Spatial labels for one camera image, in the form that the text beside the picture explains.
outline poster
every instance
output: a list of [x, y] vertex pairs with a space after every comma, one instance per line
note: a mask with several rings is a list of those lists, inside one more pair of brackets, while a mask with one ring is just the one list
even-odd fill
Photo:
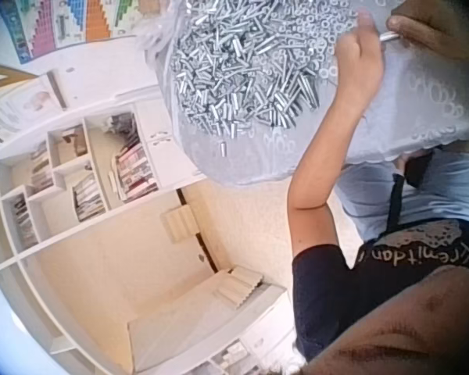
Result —
[[63, 113], [65, 107], [50, 73], [0, 97], [0, 143]]

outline cabinet drawer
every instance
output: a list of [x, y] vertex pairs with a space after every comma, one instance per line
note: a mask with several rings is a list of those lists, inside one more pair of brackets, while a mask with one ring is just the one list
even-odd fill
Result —
[[137, 121], [146, 142], [172, 135], [172, 123], [163, 99], [135, 103]]
[[[303, 357], [294, 352], [294, 342], [296, 339], [295, 331], [291, 330], [283, 340], [281, 340], [269, 353], [261, 360], [265, 370], [277, 371], [278, 369], [287, 370], [285, 373], [294, 373], [301, 365], [305, 363]], [[288, 367], [294, 366], [293, 371], [288, 371]]]
[[242, 343], [262, 359], [294, 327], [294, 315], [288, 296], [281, 298], [241, 337]]
[[184, 154], [172, 137], [147, 143], [151, 161], [162, 188], [173, 187], [198, 174], [198, 168]]

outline tile floor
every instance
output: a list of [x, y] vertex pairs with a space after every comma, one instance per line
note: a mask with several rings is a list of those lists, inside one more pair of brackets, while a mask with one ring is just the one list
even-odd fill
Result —
[[[290, 180], [252, 187], [223, 187], [204, 180], [183, 189], [205, 243], [220, 269], [240, 265], [292, 287], [292, 254], [286, 215]], [[338, 237], [348, 264], [361, 245], [353, 222], [332, 195]]]

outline hand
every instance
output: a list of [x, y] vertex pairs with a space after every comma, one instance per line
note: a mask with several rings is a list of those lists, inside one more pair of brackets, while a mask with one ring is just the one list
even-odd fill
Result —
[[387, 27], [440, 55], [469, 60], [469, 17], [448, 0], [406, 0]]
[[335, 56], [338, 64], [335, 100], [363, 114], [384, 75], [381, 42], [370, 14], [360, 12], [358, 27], [339, 38]]

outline pile of screws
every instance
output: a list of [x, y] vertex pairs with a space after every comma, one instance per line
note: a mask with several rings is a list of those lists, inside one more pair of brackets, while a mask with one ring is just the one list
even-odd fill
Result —
[[[192, 126], [236, 138], [255, 124], [288, 129], [319, 105], [316, 84], [340, 34], [355, 26], [349, 0], [187, 0], [172, 70]], [[226, 145], [221, 145], [226, 154]]]

